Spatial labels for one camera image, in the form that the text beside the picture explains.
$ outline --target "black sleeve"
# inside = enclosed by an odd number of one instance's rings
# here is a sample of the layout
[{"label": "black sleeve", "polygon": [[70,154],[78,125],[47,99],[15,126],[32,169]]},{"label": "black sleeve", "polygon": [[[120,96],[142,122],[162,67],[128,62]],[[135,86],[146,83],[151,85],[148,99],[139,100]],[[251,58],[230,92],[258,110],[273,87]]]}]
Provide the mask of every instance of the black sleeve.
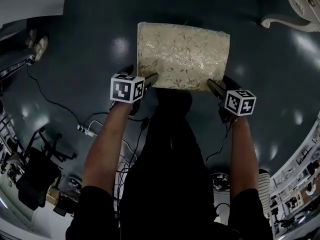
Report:
[{"label": "black sleeve", "polygon": [[116,239],[117,229],[112,196],[96,186],[84,187],[65,239]]},{"label": "black sleeve", "polygon": [[242,191],[231,201],[228,226],[238,231],[243,240],[273,239],[256,189]]}]

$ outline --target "shoe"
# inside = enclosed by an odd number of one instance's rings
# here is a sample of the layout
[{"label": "shoe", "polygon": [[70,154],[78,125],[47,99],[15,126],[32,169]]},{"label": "shoe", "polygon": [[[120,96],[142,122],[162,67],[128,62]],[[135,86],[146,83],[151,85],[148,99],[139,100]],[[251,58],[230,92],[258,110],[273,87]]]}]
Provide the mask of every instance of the shoe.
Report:
[{"label": "shoe", "polygon": [[35,61],[38,62],[40,61],[42,55],[44,54],[44,52],[46,51],[47,47],[48,47],[48,42],[49,39],[48,37],[45,35],[43,36],[39,42],[34,46],[34,52],[35,52]]},{"label": "shoe", "polygon": [[188,91],[156,88],[156,96],[159,105],[157,111],[168,116],[185,117],[192,105],[192,96]]},{"label": "shoe", "polygon": [[37,30],[33,28],[30,30],[28,37],[26,38],[25,45],[28,48],[34,47],[36,37],[37,37]]}]

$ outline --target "black shirt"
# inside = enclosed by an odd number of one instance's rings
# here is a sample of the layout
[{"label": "black shirt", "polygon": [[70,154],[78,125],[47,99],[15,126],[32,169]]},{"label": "black shirt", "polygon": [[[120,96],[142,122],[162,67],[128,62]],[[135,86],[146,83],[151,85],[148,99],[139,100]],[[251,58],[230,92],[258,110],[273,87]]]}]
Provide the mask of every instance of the black shirt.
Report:
[{"label": "black shirt", "polygon": [[[159,189],[159,198],[149,199],[137,192],[141,202],[127,212],[121,208],[122,239],[273,239],[255,189],[247,189],[231,201],[228,226],[213,222],[215,216],[210,218],[210,213],[203,210],[201,196],[185,202],[170,193],[164,200],[163,194]],[[84,187],[66,239],[119,239],[119,232],[110,194],[98,187]]]}]

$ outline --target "floral fabric cushion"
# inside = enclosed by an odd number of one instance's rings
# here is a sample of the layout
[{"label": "floral fabric cushion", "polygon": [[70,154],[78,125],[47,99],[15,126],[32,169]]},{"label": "floral fabric cushion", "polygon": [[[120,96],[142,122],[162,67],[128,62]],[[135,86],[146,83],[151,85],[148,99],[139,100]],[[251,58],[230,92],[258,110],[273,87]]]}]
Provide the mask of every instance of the floral fabric cushion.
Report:
[{"label": "floral fabric cushion", "polygon": [[157,72],[153,87],[209,91],[207,80],[225,74],[230,35],[162,23],[138,24],[138,76]]}]

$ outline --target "dark blue floor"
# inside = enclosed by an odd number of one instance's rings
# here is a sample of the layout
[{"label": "dark blue floor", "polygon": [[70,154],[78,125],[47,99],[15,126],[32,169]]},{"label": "dark blue floor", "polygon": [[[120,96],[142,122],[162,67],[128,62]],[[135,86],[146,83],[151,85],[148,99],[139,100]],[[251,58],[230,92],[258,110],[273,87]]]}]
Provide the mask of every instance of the dark blue floor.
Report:
[{"label": "dark blue floor", "polygon": [[[29,72],[48,99],[69,107],[83,122],[92,113],[109,110],[111,76],[136,64],[139,22],[186,23],[226,32],[230,53],[225,74],[257,96],[248,119],[260,166],[274,174],[304,140],[320,110],[320,33],[278,23],[265,29],[259,21],[267,14],[295,15],[288,0],[65,0],[63,16],[29,22],[50,35],[46,54]],[[219,149],[225,127],[213,94],[193,92],[192,96],[187,119],[205,159]],[[77,130],[69,112],[45,101],[25,68],[14,75],[2,100],[25,147],[33,131],[43,125],[51,136],[62,133],[58,148],[78,154],[62,167],[67,175],[81,177],[94,138]],[[150,117],[156,105],[152,90],[136,117]],[[103,122],[104,118],[93,119]],[[99,131],[99,125],[92,126]],[[124,135],[133,149],[139,126],[130,121]],[[228,138],[209,167],[227,168],[230,150]]]}]

